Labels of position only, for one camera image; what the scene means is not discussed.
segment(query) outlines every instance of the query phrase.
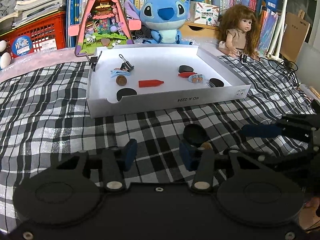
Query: wooden drawer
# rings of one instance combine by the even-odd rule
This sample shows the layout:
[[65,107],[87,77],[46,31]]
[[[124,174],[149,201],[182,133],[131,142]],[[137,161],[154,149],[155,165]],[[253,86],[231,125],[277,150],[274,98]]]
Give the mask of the wooden drawer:
[[219,35],[219,28],[202,25],[197,23],[185,22],[179,29],[182,37],[206,37],[217,39]]

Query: plaid blanket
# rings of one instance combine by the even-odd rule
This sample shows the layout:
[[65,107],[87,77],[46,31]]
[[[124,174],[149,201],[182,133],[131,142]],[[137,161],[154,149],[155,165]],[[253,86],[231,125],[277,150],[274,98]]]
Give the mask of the plaid blanket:
[[[313,113],[303,92],[293,88],[293,76],[266,62],[241,64],[227,56],[220,59],[252,84],[245,99],[93,120],[86,107],[86,62],[42,68],[2,83],[0,229],[9,232],[19,221],[12,193],[24,178],[81,149],[96,154],[99,149],[124,146],[135,138],[138,154],[131,170],[124,173],[127,185],[190,182],[194,172],[183,165],[179,139],[191,122],[206,129],[217,153],[234,147],[280,156],[304,149],[304,143],[289,138],[246,138],[239,133],[244,124],[267,124],[282,114]],[[97,185],[99,173],[91,172]],[[224,179],[223,171],[218,171],[214,183]]]

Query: binder clip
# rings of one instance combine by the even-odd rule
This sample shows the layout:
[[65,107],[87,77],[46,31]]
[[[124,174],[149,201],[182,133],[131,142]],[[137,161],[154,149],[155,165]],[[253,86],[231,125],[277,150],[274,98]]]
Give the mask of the binder clip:
[[88,60],[88,62],[89,62],[89,64],[90,64],[90,67],[92,68],[92,70],[93,70],[94,72],[96,71],[96,64],[98,63],[101,54],[102,54],[102,51],[100,51],[100,54],[99,54],[98,57],[91,57],[91,58],[89,58],[89,57],[88,57],[88,54],[85,53],[85,56],[87,57],[87,60]]
[[132,71],[134,69],[134,66],[130,64],[129,61],[127,61],[121,54],[119,54],[119,57],[123,60],[123,63],[121,64],[120,70],[126,70],[128,72]]

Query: pink triangular toy house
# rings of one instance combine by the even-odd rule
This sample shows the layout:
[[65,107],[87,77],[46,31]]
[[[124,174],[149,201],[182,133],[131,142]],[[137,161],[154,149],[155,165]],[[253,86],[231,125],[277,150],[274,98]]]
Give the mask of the pink triangular toy house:
[[88,0],[76,42],[76,56],[92,55],[97,47],[133,44],[119,0]]

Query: pink fabric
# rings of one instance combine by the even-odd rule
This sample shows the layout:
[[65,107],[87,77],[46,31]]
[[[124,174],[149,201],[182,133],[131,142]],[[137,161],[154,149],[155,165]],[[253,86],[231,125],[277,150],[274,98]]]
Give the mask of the pink fabric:
[[86,57],[76,57],[75,48],[58,49],[50,51],[40,51],[22,57],[17,57],[11,64],[0,71],[0,83],[17,76],[21,76],[30,71],[43,67],[49,67],[64,62],[87,61]]

